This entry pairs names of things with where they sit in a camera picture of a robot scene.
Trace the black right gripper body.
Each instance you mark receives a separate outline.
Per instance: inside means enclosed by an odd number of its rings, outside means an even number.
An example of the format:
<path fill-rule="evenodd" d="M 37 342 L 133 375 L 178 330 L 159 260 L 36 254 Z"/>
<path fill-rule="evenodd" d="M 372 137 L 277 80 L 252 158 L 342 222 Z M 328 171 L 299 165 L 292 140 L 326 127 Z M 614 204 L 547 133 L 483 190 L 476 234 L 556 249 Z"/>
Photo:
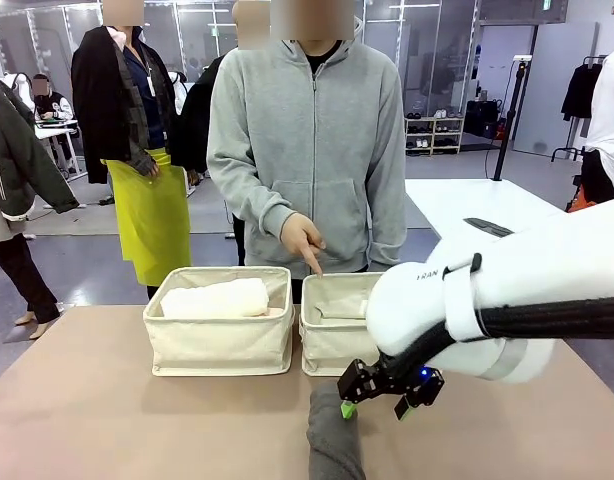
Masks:
<path fill-rule="evenodd" d="M 355 359 L 338 379 L 337 388 L 343 401 L 354 404 L 396 395 L 413 405 L 432 405 L 443 388 L 443 376 L 439 370 L 423 366 L 396 377 L 388 374 L 380 362 L 368 365 Z"/>

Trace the grey hoodie person right hand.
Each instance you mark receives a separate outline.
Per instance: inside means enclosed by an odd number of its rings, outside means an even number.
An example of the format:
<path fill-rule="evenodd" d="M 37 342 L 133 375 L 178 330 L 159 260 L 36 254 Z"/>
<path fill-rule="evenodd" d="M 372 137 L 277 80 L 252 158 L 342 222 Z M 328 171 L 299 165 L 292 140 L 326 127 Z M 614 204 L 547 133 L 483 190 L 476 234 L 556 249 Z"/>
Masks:
<path fill-rule="evenodd" d="M 282 226 L 280 241 L 289 253 L 300 256 L 315 274 L 323 274 L 318 255 L 325 249 L 325 242 L 311 219 L 298 212 L 292 213 Z"/>

